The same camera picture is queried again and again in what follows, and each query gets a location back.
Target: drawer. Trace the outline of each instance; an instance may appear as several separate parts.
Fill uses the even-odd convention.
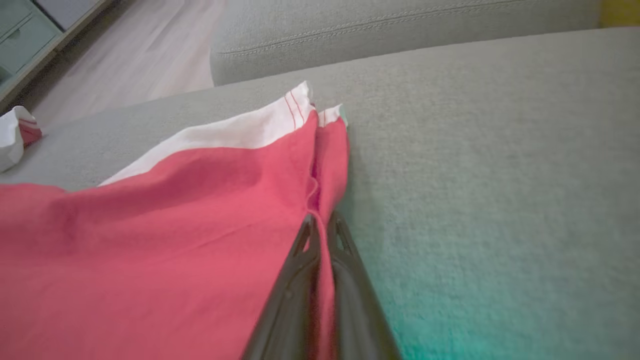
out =
[[[55,36],[56,32],[42,19],[30,18],[0,44],[0,64],[17,73]]]
[[[0,0],[0,37],[14,28],[31,10],[23,0]]]

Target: drawer handle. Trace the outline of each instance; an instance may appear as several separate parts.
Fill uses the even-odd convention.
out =
[[[16,29],[13,33],[11,33],[11,35],[9,35],[8,38],[10,38],[11,40],[15,40],[19,37],[20,37],[20,29]]]

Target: white stitching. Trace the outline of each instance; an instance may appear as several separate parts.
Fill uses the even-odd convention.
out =
[[[277,44],[279,42],[282,41],[286,41],[288,39],[291,38],[296,38],[296,37],[301,37],[301,36],[305,36],[305,35],[316,35],[318,33],[322,33],[324,31],[329,31],[329,30],[333,30],[333,29],[337,29],[337,28],[344,28],[344,27],[348,27],[351,25],[362,25],[362,24],[366,24],[370,21],[376,21],[376,20],[383,20],[383,19],[387,19],[389,17],[395,17],[395,16],[404,16],[404,15],[413,15],[416,13],[420,13],[420,12],[428,12],[431,10],[437,10],[437,9],[442,9],[442,8],[452,8],[452,10],[455,10],[454,8],[457,6],[468,6],[468,5],[472,5],[472,4],[477,4],[477,3],[483,3],[486,2],[487,0],[475,0],[475,1],[469,1],[467,3],[458,3],[458,4],[452,4],[452,5],[440,5],[440,6],[434,6],[431,8],[425,8],[425,9],[417,9],[417,10],[411,10],[408,12],[401,12],[401,13],[392,13],[392,14],[388,14],[388,15],[384,15],[384,16],[379,16],[379,17],[372,17],[370,19],[366,19],[366,20],[361,20],[361,21],[355,21],[355,22],[348,22],[346,24],[340,24],[340,25],[336,25],[336,26],[332,26],[330,28],[323,28],[323,29],[318,29],[318,30],[313,30],[313,31],[307,31],[306,33],[300,33],[300,34],[296,34],[296,35],[291,35],[288,37],[283,37],[283,38],[279,38],[276,40],[271,40],[271,41],[267,41],[267,42],[262,42],[259,44],[252,44],[248,47],[235,47],[233,49],[226,49],[223,51],[218,52],[218,54],[230,54],[236,51],[247,51],[247,50],[252,50],[252,49],[256,49],[258,47],[262,47],[265,45],[271,45],[271,44]],[[525,0],[511,0],[510,2],[520,2],[520,1],[525,1]]]
[[[303,42],[318,40],[318,39],[321,39],[321,38],[330,38],[330,37],[334,37],[334,36],[342,35],[342,34],[346,34],[346,33],[353,33],[353,32],[356,32],[356,31],[363,31],[363,30],[368,30],[368,29],[372,29],[372,28],[380,28],[382,26],[397,24],[399,22],[419,20],[419,19],[425,19],[425,18],[428,18],[428,17],[436,17],[436,16],[443,16],[443,15],[456,15],[456,14],[459,14],[459,13],[470,13],[470,12],[480,12],[480,11],[484,11],[484,10],[501,9],[501,8],[507,8],[507,7],[513,6],[515,4],[517,4],[517,3],[509,3],[509,4],[505,4],[505,5],[501,5],[501,6],[493,6],[493,7],[489,7],[489,8],[460,10],[460,11],[457,11],[457,12],[447,12],[447,13],[442,12],[442,13],[436,13],[436,14],[425,15],[425,16],[420,16],[420,17],[412,17],[411,19],[402,19],[402,20],[396,20],[396,21],[392,21],[392,22],[384,22],[384,23],[380,23],[380,24],[366,26],[364,28],[357,28],[357,29],[351,29],[351,30],[347,30],[347,31],[340,31],[338,33],[327,34],[327,35],[323,35],[321,37],[307,38],[307,39],[304,39],[304,40],[288,42],[286,44],[280,44],[280,45],[275,45],[275,46],[264,47],[262,49],[256,49],[256,50],[250,51],[248,53],[240,53],[240,52],[238,52],[238,53],[217,53],[217,54],[221,55],[221,56],[224,56],[224,57],[235,57],[235,56],[251,55],[251,54],[261,53],[263,51],[267,51],[267,50],[271,50],[271,49],[277,49],[279,47],[286,47],[286,46],[301,44]]]

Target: gray cushion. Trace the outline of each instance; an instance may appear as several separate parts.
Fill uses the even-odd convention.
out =
[[[591,29],[600,0],[233,0],[214,32],[216,85],[368,56]]]
[[[307,79],[343,102],[340,210],[405,359],[640,354],[640,28],[367,58],[109,111],[3,181],[93,186]]]

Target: pink cloth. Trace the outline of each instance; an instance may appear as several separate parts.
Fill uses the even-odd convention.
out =
[[[256,124],[291,127],[265,146],[173,142],[157,162],[154,148],[119,179],[80,192],[0,186],[0,358],[239,358],[305,215],[326,224],[346,186],[345,123],[332,110],[319,126],[306,85],[296,89],[257,112]],[[283,106],[291,115],[274,120]],[[222,127],[246,124],[231,120]],[[321,248],[310,356],[328,359],[324,232]]]

